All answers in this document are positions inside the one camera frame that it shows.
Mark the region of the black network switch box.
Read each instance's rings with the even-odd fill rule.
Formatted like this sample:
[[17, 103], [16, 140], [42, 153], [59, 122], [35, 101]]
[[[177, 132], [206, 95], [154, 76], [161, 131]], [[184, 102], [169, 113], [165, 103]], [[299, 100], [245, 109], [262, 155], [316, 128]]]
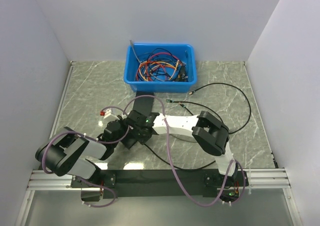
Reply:
[[124, 145], [125, 148], [130, 150], [132, 146], [137, 143], [137, 139], [135, 138], [132, 131], [129, 131], [127, 135], [121, 140], [121, 143]]

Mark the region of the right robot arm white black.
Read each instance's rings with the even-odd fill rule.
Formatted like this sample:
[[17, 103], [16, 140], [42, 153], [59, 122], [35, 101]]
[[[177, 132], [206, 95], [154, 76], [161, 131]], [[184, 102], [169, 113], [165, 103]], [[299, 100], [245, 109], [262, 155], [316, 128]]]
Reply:
[[134, 137], [141, 144], [152, 135], [193, 137], [206, 153], [214, 156], [220, 181], [226, 186], [237, 181], [238, 167], [230, 149], [229, 129], [211, 113], [202, 111], [192, 116], [171, 116], [153, 112], [145, 116], [133, 110], [124, 123], [131, 127]]

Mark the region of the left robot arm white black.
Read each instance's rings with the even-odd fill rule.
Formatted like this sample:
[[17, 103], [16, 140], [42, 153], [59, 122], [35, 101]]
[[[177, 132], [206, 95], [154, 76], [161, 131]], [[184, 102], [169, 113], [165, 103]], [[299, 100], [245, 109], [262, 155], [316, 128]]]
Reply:
[[88, 158], [101, 161], [109, 158], [129, 130], [130, 126], [122, 120], [111, 121], [104, 132], [94, 139], [64, 127], [38, 148], [35, 158], [47, 174], [59, 177], [75, 175], [89, 187], [95, 187], [101, 180], [100, 169]]

